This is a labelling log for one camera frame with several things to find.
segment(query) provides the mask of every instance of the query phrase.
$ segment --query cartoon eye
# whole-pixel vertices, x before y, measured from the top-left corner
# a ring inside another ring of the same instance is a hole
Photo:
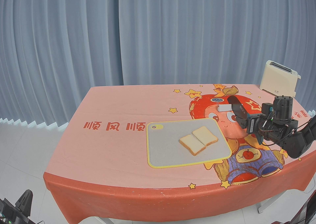
[[[233,112],[229,111],[227,112],[227,119],[231,122],[236,122],[236,116]]]
[[[209,114],[209,118],[215,119],[217,122],[219,121],[219,117],[218,117],[215,113],[213,113],[213,112],[211,112],[211,113]]]

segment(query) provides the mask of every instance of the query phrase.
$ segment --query gray cutting board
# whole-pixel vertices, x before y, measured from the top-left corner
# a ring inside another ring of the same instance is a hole
[[[207,146],[193,156],[179,143],[179,139],[202,126],[206,126],[218,142]],[[232,151],[215,119],[195,119],[184,121],[151,122],[147,130],[148,164],[153,168],[170,168],[201,164],[227,159]]]

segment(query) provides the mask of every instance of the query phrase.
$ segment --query yellow border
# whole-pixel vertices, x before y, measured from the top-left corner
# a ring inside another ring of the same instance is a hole
[[[203,119],[212,119],[216,122],[216,125],[219,129],[219,131],[221,132],[222,136],[224,139],[226,139],[226,137],[223,135],[223,132],[221,131],[217,121],[213,118],[203,118]],[[150,124],[156,124],[156,123],[166,123],[166,122],[179,122],[179,121],[193,121],[193,120],[202,120],[202,119],[187,119],[187,120],[175,120],[175,121],[160,121],[160,122],[150,122],[147,124],[146,126],[146,140],[147,140],[147,161],[148,161],[148,164],[150,167],[154,168],[154,169],[164,169],[164,168],[174,168],[174,167],[183,167],[183,166],[191,166],[191,165],[196,165],[196,164],[204,164],[204,163],[211,163],[211,162],[215,162],[215,161],[219,161],[219,160],[225,160],[225,159],[228,159],[232,156],[232,150],[230,149],[227,141],[226,141],[226,144],[228,146],[228,149],[230,150],[230,154],[229,156],[227,157],[223,157],[223,158],[218,158],[218,159],[212,159],[212,160],[209,160],[209,161],[203,161],[203,162],[197,162],[197,163],[187,163],[187,164],[179,164],[179,165],[169,165],[169,166],[153,166],[151,163],[150,163],[150,158],[149,158],[149,136],[148,136],[148,127]]]

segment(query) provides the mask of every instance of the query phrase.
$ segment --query bread slice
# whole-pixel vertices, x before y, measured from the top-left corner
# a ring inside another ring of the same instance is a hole
[[[193,135],[186,135],[180,138],[179,142],[194,156],[206,148],[206,146],[199,142]]]
[[[192,134],[205,146],[209,146],[218,141],[218,138],[212,134],[206,126],[194,130]]]

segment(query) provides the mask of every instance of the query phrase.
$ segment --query toaster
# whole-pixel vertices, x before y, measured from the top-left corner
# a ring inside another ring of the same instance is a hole
[[[265,64],[260,89],[277,96],[295,97],[297,79],[300,78],[301,76],[295,70],[268,60]]]

